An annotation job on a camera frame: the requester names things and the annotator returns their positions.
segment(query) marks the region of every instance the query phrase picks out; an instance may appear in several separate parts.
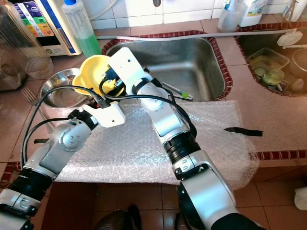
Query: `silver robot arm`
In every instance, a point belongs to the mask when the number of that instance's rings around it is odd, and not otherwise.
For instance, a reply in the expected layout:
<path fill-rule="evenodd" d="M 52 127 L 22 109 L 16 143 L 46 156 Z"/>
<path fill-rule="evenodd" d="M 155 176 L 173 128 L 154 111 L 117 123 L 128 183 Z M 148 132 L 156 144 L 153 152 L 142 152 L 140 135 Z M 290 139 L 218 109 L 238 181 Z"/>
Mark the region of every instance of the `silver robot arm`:
<path fill-rule="evenodd" d="M 107 108 L 83 105 L 70 114 L 70 121 L 56 127 L 49 140 L 26 162 L 18 178 L 0 193 L 0 230 L 31 230 L 33 217 L 44 197 L 71 156 L 83 147 L 100 124 L 113 127 L 125 122 L 118 103 Z"/>
<path fill-rule="evenodd" d="M 153 84 L 151 75 L 143 71 L 128 48 L 115 53 L 109 64 L 125 83 L 127 94 L 168 99 L 167 92 Z M 263 229 L 239 214 L 225 179 L 170 104 L 149 98 L 140 101 L 168 153 L 176 178 L 181 180 L 177 188 L 179 204 L 189 225 L 206 230 Z"/>

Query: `stainless steel sink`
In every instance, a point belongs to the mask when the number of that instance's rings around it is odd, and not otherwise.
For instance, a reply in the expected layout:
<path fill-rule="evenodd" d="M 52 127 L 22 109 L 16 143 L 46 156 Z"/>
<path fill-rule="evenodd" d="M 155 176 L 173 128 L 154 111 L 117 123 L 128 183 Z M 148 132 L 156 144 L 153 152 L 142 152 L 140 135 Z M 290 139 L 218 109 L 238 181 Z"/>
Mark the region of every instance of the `stainless steel sink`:
<path fill-rule="evenodd" d="M 303 33 L 303 37 L 299 42 L 295 45 L 303 45 L 307 44 L 307 28 L 298 28 L 298 31 Z M 298 50 L 297 48 L 287 48 L 283 49 L 281 46 L 277 45 L 277 40 L 282 36 L 282 34 L 268 34 L 268 35 L 245 35 L 240 36 L 238 38 L 238 42 L 242 47 L 242 50 L 246 57 L 249 57 L 253 53 L 257 52 L 258 50 L 268 47 L 276 52 L 284 55 L 288 59 L 292 59 L 292 54 Z M 296 78 L 290 71 L 290 64 L 285 66 L 282 71 L 285 73 L 285 80 L 288 83 L 293 82 Z M 302 92 L 299 94 L 307 94 L 307 81 L 305 81 L 304 88 Z"/>
<path fill-rule="evenodd" d="M 132 41 L 111 47 L 111 56 L 128 47 L 153 77 L 194 96 L 194 101 L 210 101 L 225 89 L 225 81 L 211 44 L 202 38 L 178 41 Z"/>

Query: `bubble wrap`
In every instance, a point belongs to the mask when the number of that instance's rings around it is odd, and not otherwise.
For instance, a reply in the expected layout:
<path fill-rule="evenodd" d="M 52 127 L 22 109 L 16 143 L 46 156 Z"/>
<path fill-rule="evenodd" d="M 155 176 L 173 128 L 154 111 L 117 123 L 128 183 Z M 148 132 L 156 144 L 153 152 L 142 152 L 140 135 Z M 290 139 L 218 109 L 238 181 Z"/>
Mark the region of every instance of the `bubble wrap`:
<path fill-rule="evenodd" d="M 197 128 L 197 142 L 232 189 L 248 184 L 259 162 L 249 139 L 224 131 L 241 127 L 236 101 L 178 103 Z M 60 182 L 178 184 L 151 120 L 140 105 L 123 105 L 123 125 L 97 127 L 57 178 Z"/>

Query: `yellow bowl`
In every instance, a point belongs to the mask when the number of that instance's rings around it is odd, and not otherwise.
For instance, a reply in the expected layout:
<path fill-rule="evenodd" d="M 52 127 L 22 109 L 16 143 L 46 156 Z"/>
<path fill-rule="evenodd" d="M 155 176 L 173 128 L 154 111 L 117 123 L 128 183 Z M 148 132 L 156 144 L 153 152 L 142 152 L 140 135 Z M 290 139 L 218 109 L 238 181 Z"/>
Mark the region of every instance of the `yellow bowl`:
<path fill-rule="evenodd" d="M 80 67 L 80 74 L 73 79 L 72 85 L 82 86 L 88 89 L 93 88 L 96 93 L 102 95 L 99 90 L 99 84 L 104 78 L 103 74 L 109 69 L 109 59 L 110 57 L 105 55 L 93 55 L 86 59 Z M 115 89 L 114 83 L 115 80 L 104 83 L 102 87 L 103 91 L 108 93 Z M 75 89 L 75 91 L 84 95 L 91 95 L 84 90 Z"/>

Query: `faucet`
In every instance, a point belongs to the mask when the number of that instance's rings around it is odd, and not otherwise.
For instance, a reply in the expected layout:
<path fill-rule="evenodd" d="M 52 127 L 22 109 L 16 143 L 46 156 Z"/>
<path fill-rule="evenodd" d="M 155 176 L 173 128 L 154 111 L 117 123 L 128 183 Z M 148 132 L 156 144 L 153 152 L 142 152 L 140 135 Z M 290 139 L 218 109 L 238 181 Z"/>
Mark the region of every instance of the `faucet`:
<path fill-rule="evenodd" d="M 158 7 L 161 5 L 161 0 L 153 0 L 153 4 L 155 7 Z"/>

